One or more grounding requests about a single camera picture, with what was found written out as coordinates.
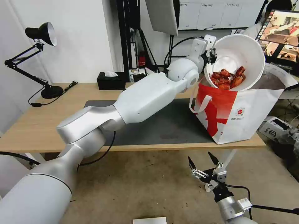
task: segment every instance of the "concrete floor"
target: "concrete floor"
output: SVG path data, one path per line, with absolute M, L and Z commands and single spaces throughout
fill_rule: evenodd
M 287 104 L 279 100 L 270 114 L 284 114 Z M 286 120 L 295 115 L 289 114 Z M 230 150 L 211 152 L 221 159 Z M 100 162 L 81 167 L 75 201 L 61 223 L 129 224 L 133 219 L 161 216 L 166 216 L 168 224 L 223 223 L 213 193 L 205 192 L 204 184 L 190 174 L 188 156 L 198 169 L 214 166 L 206 150 L 187 150 L 110 152 Z M 227 184 L 248 187 L 253 204 L 299 207 L 299 183 L 269 148 L 238 150 L 227 169 Z M 236 199 L 247 197 L 246 190 L 231 191 Z M 252 216 L 259 224 L 299 223 L 294 214 L 252 209 Z

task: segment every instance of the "white paper bag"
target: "white paper bag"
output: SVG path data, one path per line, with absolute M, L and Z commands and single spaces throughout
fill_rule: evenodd
M 217 144 L 250 139 L 285 88 L 297 84 L 284 70 L 266 63 L 250 89 L 229 91 L 199 84 L 194 112 Z

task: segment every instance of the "gray desk mat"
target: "gray desk mat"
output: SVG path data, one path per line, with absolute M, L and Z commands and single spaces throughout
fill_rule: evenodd
M 89 100 L 84 107 L 105 107 L 115 100 Z M 105 145 L 110 145 L 113 132 L 103 131 Z M 158 145 L 213 142 L 204 126 L 189 110 L 189 99 L 175 99 L 141 123 L 127 124 L 116 131 L 113 145 Z

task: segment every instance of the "lamp base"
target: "lamp base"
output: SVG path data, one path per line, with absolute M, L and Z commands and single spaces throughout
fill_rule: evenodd
M 63 94 L 63 88 L 60 86 L 45 86 L 41 92 L 42 98 L 53 99 Z

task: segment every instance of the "wooden table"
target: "wooden table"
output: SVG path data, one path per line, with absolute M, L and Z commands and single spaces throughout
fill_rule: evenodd
M 67 83 L 56 83 L 63 88 Z M 177 98 L 189 98 L 193 90 L 180 93 Z M 52 104 L 31 107 L 0 139 L 0 150 L 16 153 L 61 152 L 65 143 L 56 131 L 56 126 L 68 116 L 82 109 L 88 100 L 116 100 L 121 90 L 99 90 L 96 83 L 79 83 Z M 37 102 L 51 100 L 40 98 Z M 250 140 L 217 145 L 207 143 L 184 143 L 165 145 L 113 146 L 111 151 L 186 150 L 209 148 L 261 148 L 265 143 L 255 134 Z

